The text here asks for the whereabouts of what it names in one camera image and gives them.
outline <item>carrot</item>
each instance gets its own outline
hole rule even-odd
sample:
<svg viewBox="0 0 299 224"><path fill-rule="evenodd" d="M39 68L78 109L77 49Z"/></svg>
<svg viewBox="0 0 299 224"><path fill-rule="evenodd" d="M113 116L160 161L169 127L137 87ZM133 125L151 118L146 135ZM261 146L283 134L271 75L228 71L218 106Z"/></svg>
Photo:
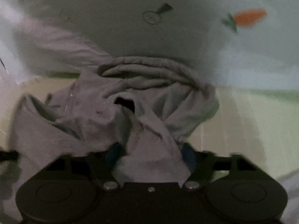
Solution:
<svg viewBox="0 0 299 224"><path fill-rule="evenodd" d="M236 13L233 18L237 26L251 27L260 22L266 15L267 12L265 9L257 8Z"/></svg>

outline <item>silver screw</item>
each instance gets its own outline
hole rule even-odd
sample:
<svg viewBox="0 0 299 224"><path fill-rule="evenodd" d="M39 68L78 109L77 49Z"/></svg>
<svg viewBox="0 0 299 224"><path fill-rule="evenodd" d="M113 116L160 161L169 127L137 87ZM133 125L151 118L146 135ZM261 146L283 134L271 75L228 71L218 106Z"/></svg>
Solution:
<svg viewBox="0 0 299 224"><path fill-rule="evenodd" d="M117 189L118 183L113 182L113 181L105 182L103 184L103 187L104 187L104 189L107 189L107 190L114 190L114 189Z"/></svg>
<svg viewBox="0 0 299 224"><path fill-rule="evenodd" d="M185 187L187 189L197 189L200 187L199 183L198 182L195 182L195 181L188 181L185 183Z"/></svg>
<svg viewBox="0 0 299 224"><path fill-rule="evenodd" d="M156 189L154 188L154 187L149 187L148 189L147 189L147 191L149 191L149 192L154 192Z"/></svg>

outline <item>metal bolt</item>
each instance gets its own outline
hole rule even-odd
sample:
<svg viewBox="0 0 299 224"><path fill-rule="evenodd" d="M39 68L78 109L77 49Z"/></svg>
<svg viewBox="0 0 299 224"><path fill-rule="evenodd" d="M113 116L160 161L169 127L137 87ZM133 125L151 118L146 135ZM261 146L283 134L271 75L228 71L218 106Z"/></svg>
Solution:
<svg viewBox="0 0 299 224"><path fill-rule="evenodd" d="M154 188L154 187L149 187L148 189L147 189L147 191L149 191L149 192L154 192L156 189Z"/></svg>
<svg viewBox="0 0 299 224"><path fill-rule="evenodd" d="M114 189L118 188L118 183L113 182L113 181L105 182L103 184L103 187L104 187L104 189L107 189L107 190L114 190Z"/></svg>
<svg viewBox="0 0 299 224"><path fill-rule="evenodd" d="M185 183L185 187L187 189L197 189L200 187L199 183L198 182L195 182L195 181L188 181Z"/></svg>

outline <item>beige surface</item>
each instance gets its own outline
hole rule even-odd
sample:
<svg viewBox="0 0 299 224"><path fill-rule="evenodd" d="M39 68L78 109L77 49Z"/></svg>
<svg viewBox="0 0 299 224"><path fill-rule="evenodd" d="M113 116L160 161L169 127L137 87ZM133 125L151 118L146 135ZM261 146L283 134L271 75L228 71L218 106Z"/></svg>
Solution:
<svg viewBox="0 0 299 224"><path fill-rule="evenodd" d="M39 78L22 85L0 71L0 145L6 146L12 112L23 93L44 100L74 80ZM189 138L198 150L245 154L273 177L299 168L299 100L249 90L219 88L220 109Z"/></svg>

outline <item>gray garment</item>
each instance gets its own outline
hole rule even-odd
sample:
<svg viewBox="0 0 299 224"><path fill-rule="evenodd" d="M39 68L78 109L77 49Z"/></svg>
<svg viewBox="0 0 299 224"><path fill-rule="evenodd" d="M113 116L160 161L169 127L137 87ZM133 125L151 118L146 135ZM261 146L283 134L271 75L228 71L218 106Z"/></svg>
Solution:
<svg viewBox="0 0 299 224"><path fill-rule="evenodd" d="M278 180L288 193L288 205L282 215L284 224L299 223L299 170Z"/></svg>
<svg viewBox="0 0 299 224"><path fill-rule="evenodd" d="M131 111L115 104L134 102ZM21 219L15 192L28 178L59 155L86 155L125 146L114 170L119 182L178 182L190 171L181 144L211 112L218 109L215 88L169 59L121 57L84 71L68 88L50 95L46 105L24 96L16 110L11 148L21 154L20 178L2 204L7 215Z"/></svg>

